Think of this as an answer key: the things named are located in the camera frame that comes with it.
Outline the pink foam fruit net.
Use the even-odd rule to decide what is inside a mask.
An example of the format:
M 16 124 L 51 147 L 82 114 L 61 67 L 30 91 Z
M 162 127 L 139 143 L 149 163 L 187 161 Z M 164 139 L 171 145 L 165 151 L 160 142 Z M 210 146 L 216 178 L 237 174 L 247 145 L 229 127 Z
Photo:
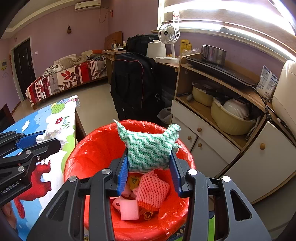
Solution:
M 147 211 L 156 212 L 160 209 L 169 190 L 170 185 L 161 180 L 154 171 L 146 173 L 141 177 L 138 185 L 137 203 Z

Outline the green zigzag cloth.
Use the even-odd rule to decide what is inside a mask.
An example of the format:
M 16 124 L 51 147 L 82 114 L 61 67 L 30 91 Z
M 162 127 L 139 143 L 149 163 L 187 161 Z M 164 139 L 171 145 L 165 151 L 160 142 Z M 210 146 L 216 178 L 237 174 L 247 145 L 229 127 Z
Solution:
M 152 134 L 132 132 L 121 123 L 114 121 L 120 139 L 127 147 L 128 170 L 133 173 L 149 173 L 155 169 L 169 168 L 172 151 L 178 151 L 181 127 L 175 123 L 169 125 L 164 133 Z

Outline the yellow wrapper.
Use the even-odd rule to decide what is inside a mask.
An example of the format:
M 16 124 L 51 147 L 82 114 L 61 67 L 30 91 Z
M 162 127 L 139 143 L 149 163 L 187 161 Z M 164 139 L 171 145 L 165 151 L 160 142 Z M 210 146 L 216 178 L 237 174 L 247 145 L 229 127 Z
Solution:
M 138 188 L 141 178 L 142 174 L 132 173 L 128 175 L 127 183 L 129 185 L 130 190 Z

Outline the white foam block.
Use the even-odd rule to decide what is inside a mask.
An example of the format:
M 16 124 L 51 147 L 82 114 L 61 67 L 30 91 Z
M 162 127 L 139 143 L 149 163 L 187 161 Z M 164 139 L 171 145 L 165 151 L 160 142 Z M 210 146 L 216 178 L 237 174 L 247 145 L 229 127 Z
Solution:
M 120 216 L 122 221 L 138 220 L 139 208 L 137 200 L 121 199 Z

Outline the white crumpled tissue pile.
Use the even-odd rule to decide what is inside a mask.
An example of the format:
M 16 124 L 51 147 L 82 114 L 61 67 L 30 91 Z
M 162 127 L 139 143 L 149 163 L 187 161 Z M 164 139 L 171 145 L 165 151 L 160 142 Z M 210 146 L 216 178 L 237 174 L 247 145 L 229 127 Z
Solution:
M 43 134 L 36 136 L 36 143 L 39 144 L 53 138 L 56 138 L 60 142 L 60 149 L 66 144 L 65 136 L 62 134 L 61 130 L 46 130 Z

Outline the colourful cartoon tablecloth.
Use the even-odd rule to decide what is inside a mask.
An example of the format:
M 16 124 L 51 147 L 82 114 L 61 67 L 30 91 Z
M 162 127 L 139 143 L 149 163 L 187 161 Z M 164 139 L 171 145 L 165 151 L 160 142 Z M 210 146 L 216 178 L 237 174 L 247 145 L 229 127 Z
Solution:
M 26 240 L 63 185 L 76 145 L 77 95 L 46 106 L 1 133 L 1 240 Z

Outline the wooden white kitchen cabinet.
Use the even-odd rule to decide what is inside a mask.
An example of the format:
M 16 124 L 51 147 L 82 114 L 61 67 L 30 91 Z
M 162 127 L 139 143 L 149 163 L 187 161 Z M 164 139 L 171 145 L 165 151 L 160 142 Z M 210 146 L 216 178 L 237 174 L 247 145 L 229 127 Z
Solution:
M 201 54 L 180 59 L 172 121 L 199 171 L 230 176 L 251 203 L 295 177 L 295 137 L 255 90 L 259 76 Z

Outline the large yellow basin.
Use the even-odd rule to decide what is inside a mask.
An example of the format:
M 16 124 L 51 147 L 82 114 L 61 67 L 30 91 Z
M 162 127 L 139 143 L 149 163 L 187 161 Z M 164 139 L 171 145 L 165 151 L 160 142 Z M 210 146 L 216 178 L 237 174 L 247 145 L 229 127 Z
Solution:
M 215 98 L 211 106 L 211 117 L 220 130 L 232 136 L 246 135 L 256 124 L 255 120 L 244 120 L 228 112 Z

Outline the dark door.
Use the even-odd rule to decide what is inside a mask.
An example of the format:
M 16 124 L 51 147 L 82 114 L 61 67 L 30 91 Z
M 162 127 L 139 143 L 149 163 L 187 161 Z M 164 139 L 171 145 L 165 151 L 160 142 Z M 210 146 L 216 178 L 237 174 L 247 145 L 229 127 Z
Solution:
M 22 97 L 26 99 L 27 88 L 36 80 L 30 38 L 25 39 L 13 49 L 13 60 L 17 82 L 20 86 Z

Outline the small yellow basin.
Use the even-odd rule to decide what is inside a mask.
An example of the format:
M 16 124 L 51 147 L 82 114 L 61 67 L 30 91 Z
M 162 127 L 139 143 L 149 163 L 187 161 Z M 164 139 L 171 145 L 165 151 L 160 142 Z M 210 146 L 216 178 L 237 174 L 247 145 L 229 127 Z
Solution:
M 199 84 L 197 82 L 192 83 L 192 95 L 195 101 L 210 107 L 213 102 L 213 94 L 215 89 L 206 84 Z

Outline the white bowl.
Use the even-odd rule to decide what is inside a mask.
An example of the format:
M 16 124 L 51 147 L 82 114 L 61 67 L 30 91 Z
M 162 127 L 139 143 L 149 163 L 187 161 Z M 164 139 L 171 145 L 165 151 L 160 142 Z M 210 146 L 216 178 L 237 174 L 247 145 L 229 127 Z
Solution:
M 229 99 L 226 101 L 223 105 L 224 109 L 228 112 L 234 114 L 235 116 L 239 118 L 247 118 L 249 114 L 248 107 L 246 103 L 243 101 L 239 101 L 237 99 Z

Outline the bed with floral sheet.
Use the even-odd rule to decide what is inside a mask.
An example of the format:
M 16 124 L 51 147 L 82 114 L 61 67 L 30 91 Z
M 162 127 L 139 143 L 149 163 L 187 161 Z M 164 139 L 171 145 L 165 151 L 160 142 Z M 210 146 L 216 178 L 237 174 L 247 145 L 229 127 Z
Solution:
M 50 96 L 107 76 L 106 58 L 102 50 L 89 50 L 80 56 L 69 55 L 54 61 L 33 81 L 25 95 L 32 107 Z

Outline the black suitcase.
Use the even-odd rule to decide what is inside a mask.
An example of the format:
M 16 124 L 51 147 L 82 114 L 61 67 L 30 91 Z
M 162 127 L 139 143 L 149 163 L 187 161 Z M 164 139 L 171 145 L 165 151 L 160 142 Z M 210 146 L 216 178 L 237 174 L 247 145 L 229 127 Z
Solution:
M 124 53 L 114 60 L 111 96 L 120 121 L 149 121 L 160 126 L 165 108 L 162 82 L 154 59 L 138 53 Z

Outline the black induction cooker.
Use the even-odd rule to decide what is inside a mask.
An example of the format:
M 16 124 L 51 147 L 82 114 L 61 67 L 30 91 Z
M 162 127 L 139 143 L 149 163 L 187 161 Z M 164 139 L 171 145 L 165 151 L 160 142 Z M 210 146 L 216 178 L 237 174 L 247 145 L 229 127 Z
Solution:
M 254 87 L 256 85 L 256 82 L 252 79 L 238 73 L 235 70 L 229 69 L 228 67 L 211 64 L 196 57 L 186 57 L 186 60 L 196 69 L 218 78 L 234 87 L 245 88 Z

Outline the white rice cooker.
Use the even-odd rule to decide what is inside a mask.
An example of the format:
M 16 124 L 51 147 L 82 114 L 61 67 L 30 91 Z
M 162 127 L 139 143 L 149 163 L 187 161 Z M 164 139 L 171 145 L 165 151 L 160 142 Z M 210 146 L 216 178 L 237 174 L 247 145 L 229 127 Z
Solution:
M 273 94 L 273 109 L 295 136 L 296 125 L 296 63 L 284 64 Z

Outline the white plastic packet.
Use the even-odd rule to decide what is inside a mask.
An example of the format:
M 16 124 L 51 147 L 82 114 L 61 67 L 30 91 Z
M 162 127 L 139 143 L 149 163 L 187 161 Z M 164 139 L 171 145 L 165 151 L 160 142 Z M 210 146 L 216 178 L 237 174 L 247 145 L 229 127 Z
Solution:
M 266 66 L 263 66 L 259 83 L 256 86 L 258 93 L 265 99 L 272 98 L 277 84 L 277 76 L 274 75 L 274 73 L 272 73 Z

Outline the steel pot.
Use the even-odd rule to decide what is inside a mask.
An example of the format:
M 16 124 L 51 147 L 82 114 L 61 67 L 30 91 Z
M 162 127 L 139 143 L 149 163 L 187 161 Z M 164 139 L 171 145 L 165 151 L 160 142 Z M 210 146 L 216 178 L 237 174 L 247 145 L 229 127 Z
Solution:
M 218 66 L 224 66 L 226 54 L 227 51 L 215 46 L 202 45 L 201 47 L 202 60 Z

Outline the black bag on desk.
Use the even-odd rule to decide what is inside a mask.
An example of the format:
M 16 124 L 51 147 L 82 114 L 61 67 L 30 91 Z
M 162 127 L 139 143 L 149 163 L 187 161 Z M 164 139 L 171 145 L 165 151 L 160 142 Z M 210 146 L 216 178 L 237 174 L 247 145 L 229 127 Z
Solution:
M 135 35 L 133 37 L 129 37 L 126 42 L 126 51 L 146 56 L 148 44 L 153 42 L 153 40 L 159 40 L 158 35 Z

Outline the white desk fan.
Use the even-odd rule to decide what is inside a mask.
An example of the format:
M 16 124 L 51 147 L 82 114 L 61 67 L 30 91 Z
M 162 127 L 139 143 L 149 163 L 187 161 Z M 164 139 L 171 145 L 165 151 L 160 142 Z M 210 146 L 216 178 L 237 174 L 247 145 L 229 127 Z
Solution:
M 178 25 L 170 23 L 162 24 L 158 36 L 163 44 L 171 46 L 171 57 L 156 57 L 156 63 L 179 64 L 179 58 L 175 56 L 175 43 L 180 38 Z

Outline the white air conditioner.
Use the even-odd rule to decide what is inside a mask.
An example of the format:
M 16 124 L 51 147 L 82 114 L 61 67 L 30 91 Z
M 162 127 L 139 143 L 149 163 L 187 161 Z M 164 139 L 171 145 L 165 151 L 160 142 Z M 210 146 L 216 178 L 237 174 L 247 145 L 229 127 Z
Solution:
M 75 11 L 85 11 L 90 9 L 99 9 L 101 1 L 83 1 L 75 4 Z

